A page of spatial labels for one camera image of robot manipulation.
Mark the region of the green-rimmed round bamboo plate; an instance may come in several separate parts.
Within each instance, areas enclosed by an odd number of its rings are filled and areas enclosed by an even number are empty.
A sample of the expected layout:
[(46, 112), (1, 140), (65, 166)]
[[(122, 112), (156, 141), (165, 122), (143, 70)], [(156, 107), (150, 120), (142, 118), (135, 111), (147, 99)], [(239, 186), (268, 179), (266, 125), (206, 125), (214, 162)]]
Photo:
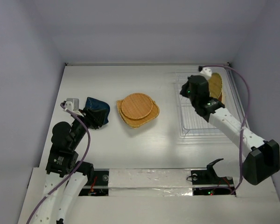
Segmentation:
[(223, 81), (218, 73), (212, 73), (209, 79), (210, 96), (222, 101)]

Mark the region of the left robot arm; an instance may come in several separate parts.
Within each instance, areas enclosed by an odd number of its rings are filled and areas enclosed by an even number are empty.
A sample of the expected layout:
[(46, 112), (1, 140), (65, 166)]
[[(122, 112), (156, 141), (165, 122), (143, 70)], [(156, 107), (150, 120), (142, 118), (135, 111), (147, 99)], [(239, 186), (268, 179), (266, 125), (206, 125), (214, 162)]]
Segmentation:
[(33, 224), (66, 223), (82, 188), (87, 184), (93, 186), (98, 179), (93, 164), (78, 161), (76, 148), (85, 135), (90, 136), (90, 129), (104, 125), (108, 110), (64, 110), (74, 121), (59, 122), (53, 127), (42, 199), (29, 218)]

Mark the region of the round woven bamboo plate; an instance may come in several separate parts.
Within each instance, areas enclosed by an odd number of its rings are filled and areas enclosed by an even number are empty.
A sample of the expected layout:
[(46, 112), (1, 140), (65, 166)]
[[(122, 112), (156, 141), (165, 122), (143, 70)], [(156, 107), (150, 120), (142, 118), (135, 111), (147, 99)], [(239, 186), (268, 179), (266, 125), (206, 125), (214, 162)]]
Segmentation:
[(121, 112), (129, 119), (145, 118), (153, 108), (152, 99), (144, 93), (132, 93), (121, 104)]

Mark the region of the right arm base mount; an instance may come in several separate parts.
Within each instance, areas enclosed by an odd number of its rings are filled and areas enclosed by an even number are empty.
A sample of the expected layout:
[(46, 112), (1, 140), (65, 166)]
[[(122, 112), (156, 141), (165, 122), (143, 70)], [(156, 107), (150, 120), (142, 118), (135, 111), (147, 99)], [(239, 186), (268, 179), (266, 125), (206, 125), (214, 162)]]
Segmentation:
[(192, 191), (194, 196), (220, 196), (235, 195), (233, 179), (228, 180), (227, 177), (218, 177), (213, 175), (206, 169), (191, 170), (187, 181), (192, 183)]

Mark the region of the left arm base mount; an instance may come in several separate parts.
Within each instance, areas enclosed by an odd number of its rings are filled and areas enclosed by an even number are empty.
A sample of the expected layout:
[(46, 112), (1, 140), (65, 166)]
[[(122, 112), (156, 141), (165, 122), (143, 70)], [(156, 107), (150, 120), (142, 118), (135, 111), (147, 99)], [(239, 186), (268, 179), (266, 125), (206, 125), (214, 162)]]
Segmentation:
[(109, 170), (95, 169), (94, 177), (82, 188), (79, 196), (108, 196)]

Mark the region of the blue triangular plate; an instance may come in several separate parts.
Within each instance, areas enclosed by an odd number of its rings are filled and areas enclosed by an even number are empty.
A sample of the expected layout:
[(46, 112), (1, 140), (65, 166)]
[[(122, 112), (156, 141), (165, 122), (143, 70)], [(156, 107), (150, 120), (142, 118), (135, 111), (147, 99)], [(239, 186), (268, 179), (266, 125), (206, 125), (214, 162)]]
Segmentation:
[(108, 116), (110, 113), (110, 106), (106, 102), (95, 99), (95, 98), (87, 97), (85, 107), (90, 108), (92, 110), (105, 109), (106, 114), (105, 114), (105, 119), (104, 119), (103, 125), (106, 125), (109, 123)]

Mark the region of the triangular woven bamboo plate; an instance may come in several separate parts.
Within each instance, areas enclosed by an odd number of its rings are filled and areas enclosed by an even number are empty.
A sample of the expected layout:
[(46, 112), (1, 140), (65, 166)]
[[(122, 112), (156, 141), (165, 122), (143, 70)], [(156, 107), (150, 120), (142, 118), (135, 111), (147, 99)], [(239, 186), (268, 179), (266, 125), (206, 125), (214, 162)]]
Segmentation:
[(130, 119), (127, 116), (125, 116), (123, 114), (123, 112), (121, 111), (122, 102), (123, 102), (123, 100), (116, 101), (118, 113), (120, 114), (122, 120), (131, 128), (139, 128), (140, 126), (157, 118), (160, 113), (160, 109), (159, 109), (158, 105), (156, 104), (155, 101), (153, 101), (152, 111), (146, 117), (141, 118), (141, 119)]

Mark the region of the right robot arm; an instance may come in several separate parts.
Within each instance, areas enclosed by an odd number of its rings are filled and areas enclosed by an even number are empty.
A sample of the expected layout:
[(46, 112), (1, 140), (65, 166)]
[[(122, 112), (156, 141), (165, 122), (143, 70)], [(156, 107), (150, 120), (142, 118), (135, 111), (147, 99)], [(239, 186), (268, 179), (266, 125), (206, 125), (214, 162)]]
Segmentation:
[(244, 158), (240, 172), (252, 185), (258, 185), (280, 170), (280, 146), (242, 126), (225, 105), (210, 96), (208, 80), (201, 75), (188, 77), (180, 95), (189, 98), (195, 112), (219, 129), (240, 150)]

